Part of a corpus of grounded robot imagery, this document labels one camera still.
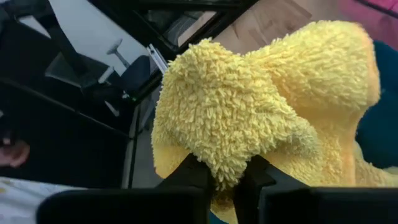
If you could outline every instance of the yellow fuzzy fabric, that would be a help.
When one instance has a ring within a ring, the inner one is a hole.
[[[166,178],[194,153],[216,180],[212,211],[230,223],[231,188],[258,154],[312,186],[396,185],[354,157],[356,126],[379,88],[372,40],[357,24],[314,22],[246,55],[203,40],[164,76],[156,173]]]

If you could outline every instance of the pink fabric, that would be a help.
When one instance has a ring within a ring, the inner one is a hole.
[[[398,12],[398,0],[368,0],[386,9]],[[342,13],[363,25],[375,40],[381,40],[398,50],[398,19],[364,6],[355,0],[339,0]]]

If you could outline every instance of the blue fabric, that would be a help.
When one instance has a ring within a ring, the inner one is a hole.
[[[375,41],[381,99],[365,113],[356,140],[365,161],[378,168],[398,166],[398,52]]]

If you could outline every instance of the person's hand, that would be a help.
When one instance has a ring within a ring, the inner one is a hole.
[[[27,160],[30,147],[26,142],[18,140],[11,146],[9,139],[3,139],[2,141],[4,146],[0,147],[0,167],[19,167]]]

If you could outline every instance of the white cloth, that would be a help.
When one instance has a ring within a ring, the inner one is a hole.
[[[45,198],[76,189],[81,188],[0,177],[0,224],[35,224]]]

